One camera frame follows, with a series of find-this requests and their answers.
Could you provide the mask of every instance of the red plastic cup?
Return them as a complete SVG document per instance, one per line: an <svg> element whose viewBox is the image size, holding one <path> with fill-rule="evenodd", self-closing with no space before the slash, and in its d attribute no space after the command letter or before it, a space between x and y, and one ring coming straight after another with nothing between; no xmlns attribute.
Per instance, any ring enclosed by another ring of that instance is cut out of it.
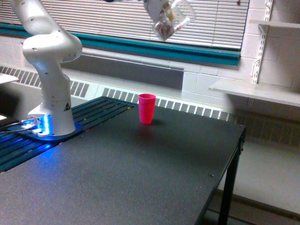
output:
<svg viewBox="0 0 300 225"><path fill-rule="evenodd" d="M156 96L152 94L139 95L139 114L142 124L151 124L155 109Z"/></svg>

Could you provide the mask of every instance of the clear plastic bag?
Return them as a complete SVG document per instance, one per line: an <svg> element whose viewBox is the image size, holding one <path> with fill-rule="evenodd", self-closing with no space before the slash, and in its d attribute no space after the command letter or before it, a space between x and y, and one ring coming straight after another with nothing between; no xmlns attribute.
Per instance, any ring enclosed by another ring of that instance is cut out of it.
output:
<svg viewBox="0 0 300 225"><path fill-rule="evenodd" d="M166 41L182 27L195 20L195 12L187 0L174 0L171 5L164 6L159 22L152 28L159 39Z"/></svg>

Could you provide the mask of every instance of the window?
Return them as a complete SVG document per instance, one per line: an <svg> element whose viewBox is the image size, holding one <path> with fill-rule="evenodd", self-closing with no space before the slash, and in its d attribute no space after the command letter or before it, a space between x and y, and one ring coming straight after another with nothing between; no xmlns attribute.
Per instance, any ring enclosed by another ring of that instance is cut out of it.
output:
<svg viewBox="0 0 300 225"><path fill-rule="evenodd" d="M159 41L142 1L42 0L52 17L68 31ZM249 0L189 0L197 20L167 40L171 44L239 51ZM0 23L20 24L8 0L0 4Z"/></svg>

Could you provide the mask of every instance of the table leg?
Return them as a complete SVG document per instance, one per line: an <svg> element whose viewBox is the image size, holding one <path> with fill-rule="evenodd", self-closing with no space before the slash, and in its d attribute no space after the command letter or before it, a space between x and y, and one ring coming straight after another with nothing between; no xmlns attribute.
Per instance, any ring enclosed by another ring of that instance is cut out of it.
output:
<svg viewBox="0 0 300 225"><path fill-rule="evenodd" d="M236 153L227 169L218 225L226 225L227 224L231 198L233 195L235 176L236 176L236 172L237 172L238 164L239 164L239 158L240 158L240 145L239 145L239 149L236 151Z"/></svg>

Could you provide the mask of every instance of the teal window frame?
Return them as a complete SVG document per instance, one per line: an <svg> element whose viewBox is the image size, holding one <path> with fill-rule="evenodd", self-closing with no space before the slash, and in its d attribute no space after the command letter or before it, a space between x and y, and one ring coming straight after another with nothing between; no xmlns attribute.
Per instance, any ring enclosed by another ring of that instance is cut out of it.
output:
<svg viewBox="0 0 300 225"><path fill-rule="evenodd" d="M174 45L78 32L71 33L77 36L86 47L102 48L107 49L108 51L122 51L128 54L143 54L152 57L169 58L172 60L185 60L193 63L207 62L232 66L237 66L240 61L239 51ZM31 36L23 26L6 23L0 23L0 35L22 38Z"/></svg>

